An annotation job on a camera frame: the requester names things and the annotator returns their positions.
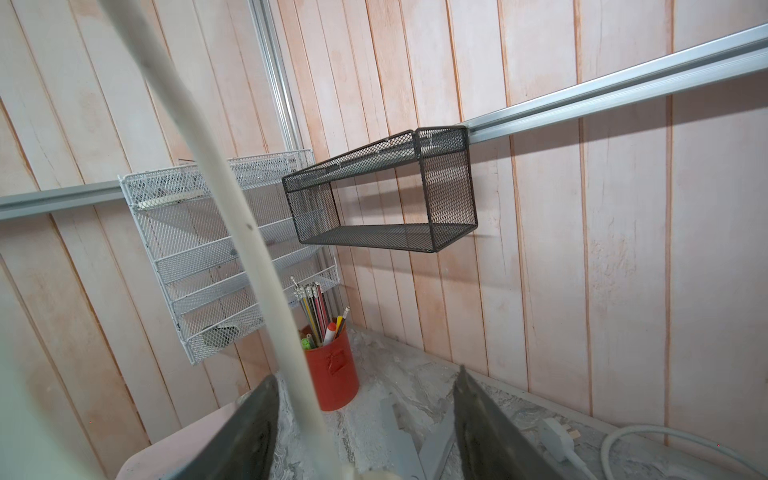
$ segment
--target black wire mesh basket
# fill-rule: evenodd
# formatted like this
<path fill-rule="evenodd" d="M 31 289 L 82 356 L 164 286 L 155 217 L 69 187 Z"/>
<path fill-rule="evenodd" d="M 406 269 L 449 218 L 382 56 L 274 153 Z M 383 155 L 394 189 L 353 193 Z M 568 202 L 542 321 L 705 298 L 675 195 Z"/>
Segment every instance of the black wire mesh basket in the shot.
<path fill-rule="evenodd" d="M 397 168 L 406 223 L 349 225 L 340 221 L 339 198 L 334 195 L 337 182 L 391 168 Z M 407 193 L 408 201 L 403 192 L 405 178 L 412 190 Z M 433 253 L 478 226 L 465 127 L 404 131 L 286 175 L 283 188 L 296 235 L 301 243 L 311 245 Z M 419 188 L 423 197 L 420 192 L 414 194 Z"/>

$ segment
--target red pencil cup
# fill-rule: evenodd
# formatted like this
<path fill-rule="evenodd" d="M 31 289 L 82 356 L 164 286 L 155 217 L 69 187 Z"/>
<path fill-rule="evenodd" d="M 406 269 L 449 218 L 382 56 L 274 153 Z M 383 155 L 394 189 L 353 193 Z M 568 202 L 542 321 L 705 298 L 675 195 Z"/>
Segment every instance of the red pencil cup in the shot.
<path fill-rule="evenodd" d="M 311 331 L 309 326 L 305 326 L 301 333 L 306 336 Z M 304 354 L 321 410 L 338 410 L 355 398 L 360 381 L 346 328 L 329 345 L 304 350 Z"/>

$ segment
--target power plug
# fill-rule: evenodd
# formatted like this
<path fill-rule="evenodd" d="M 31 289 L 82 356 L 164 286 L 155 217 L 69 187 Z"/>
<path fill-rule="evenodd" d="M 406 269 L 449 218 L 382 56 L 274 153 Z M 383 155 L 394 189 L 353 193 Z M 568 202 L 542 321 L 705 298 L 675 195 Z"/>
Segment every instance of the power plug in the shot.
<path fill-rule="evenodd" d="M 574 440 L 568 434 L 568 430 L 556 419 L 542 419 L 538 423 L 538 434 L 541 443 L 558 462 L 564 462 L 566 452 L 574 451 Z"/>
<path fill-rule="evenodd" d="M 574 451 L 574 440 L 568 430 L 556 419 L 549 418 L 540 420 L 538 423 L 538 433 L 541 436 L 541 443 L 552 454 L 555 460 L 563 462 L 569 460 L 574 467 L 586 475 L 590 480 L 597 480 L 594 474 L 589 470 Z"/>

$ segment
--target white cable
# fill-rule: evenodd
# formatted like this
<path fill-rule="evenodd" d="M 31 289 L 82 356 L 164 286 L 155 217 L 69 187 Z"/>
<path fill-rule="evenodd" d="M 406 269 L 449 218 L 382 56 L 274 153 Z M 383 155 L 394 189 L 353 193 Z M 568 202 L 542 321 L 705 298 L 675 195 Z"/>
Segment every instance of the white cable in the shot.
<path fill-rule="evenodd" d="M 598 480 L 598 477 L 594 476 L 594 473 L 587 467 L 587 464 L 584 463 L 584 460 L 581 459 L 580 456 L 576 455 L 576 452 L 573 450 L 568 450 L 565 453 L 565 458 L 567 458 L 574 467 L 579 469 L 579 472 L 586 475 L 589 480 Z"/>
<path fill-rule="evenodd" d="M 224 160 L 191 93 L 142 15 L 139 1 L 101 0 L 100 3 L 139 65 L 141 73 L 179 127 L 179 132 L 192 150 L 193 158 L 210 188 L 224 225 L 232 235 L 248 280 L 259 299 L 266 327 L 275 343 L 275 353 L 286 377 L 296 423 L 313 457 L 319 477 L 325 480 L 342 478 L 341 462 L 320 413 L 283 287 L 243 191 Z M 351 468 L 344 470 L 346 476 L 354 475 Z"/>
<path fill-rule="evenodd" d="M 614 475 L 611 472 L 611 464 L 609 459 L 609 456 L 611 453 L 611 446 L 620 437 L 623 437 L 625 435 L 630 435 L 633 433 L 663 433 L 665 435 L 672 435 L 673 437 L 679 437 L 681 439 L 690 440 L 691 442 L 698 443 L 699 445 L 704 445 L 705 447 L 709 447 L 724 455 L 727 455 L 733 458 L 734 460 L 736 460 L 737 462 L 741 463 L 742 465 L 746 466 L 747 468 L 750 468 L 755 472 L 761 474 L 762 476 L 768 478 L 768 469 L 765 469 L 764 467 L 761 467 L 751 462 L 750 460 L 744 458 L 742 455 L 738 454 L 734 450 L 729 449 L 728 447 L 721 446 L 722 444 L 720 443 L 715 443 L 715 442 L 712 442 L 711 440 L 703 439 L 699 436 L 692 435 L 686 432 L 681 432 L 680 430 L 670 429 L 668 427 L 661 427 L 657 425 L 630 425 L 628 427 L 618 429 L 617 431 L 611 433 L 609 436 L 605 437 L 605 440 L 603 440 L 603 445 L 600 448 L 600 462 L 603 465 L 603 473 L 605 474 L 605 478 L 607 480 L 614 480 Z"/>

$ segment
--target vertical aluminum rail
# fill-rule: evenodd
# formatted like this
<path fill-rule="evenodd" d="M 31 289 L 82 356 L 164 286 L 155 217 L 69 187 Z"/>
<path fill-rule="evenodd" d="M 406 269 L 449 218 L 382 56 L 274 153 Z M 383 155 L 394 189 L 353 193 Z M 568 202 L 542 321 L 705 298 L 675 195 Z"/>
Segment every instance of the vertical aluminum rail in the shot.
<path fill-rule="evenodd" d="M 248 0 L 248 5 L 253 17 L 253 26 L 259 35 L 259 48 L 264 60 L 266 77 L 272 89 L 277 116 L 280 119 L 280 130 L 283 132 L 286 150 L 302 150 L 304 146 L 299 133 L 296 109 L 293 106 L 288 76 L 270 10 L 270 0 Z"/>

